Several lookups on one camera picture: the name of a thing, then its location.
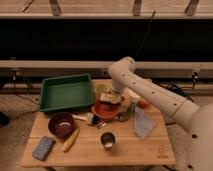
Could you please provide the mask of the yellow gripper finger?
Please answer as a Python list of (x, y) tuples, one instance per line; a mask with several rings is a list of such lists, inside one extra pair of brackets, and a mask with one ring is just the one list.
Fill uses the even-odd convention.
[(130, 101), (127, 97), (123, 96), (121, 101), (121, 111), (127, 112), (130, 107)]

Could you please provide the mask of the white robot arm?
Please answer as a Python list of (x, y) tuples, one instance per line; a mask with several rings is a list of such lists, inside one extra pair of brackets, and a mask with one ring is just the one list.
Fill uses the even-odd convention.
[(134, 73), (135, 60), (124, 57), (108, 67), (111, 90), (122, 94), (127, 87), (172, 117), (188, 134), (185, 171), (213, 171), (213, 103), (199, 106)]

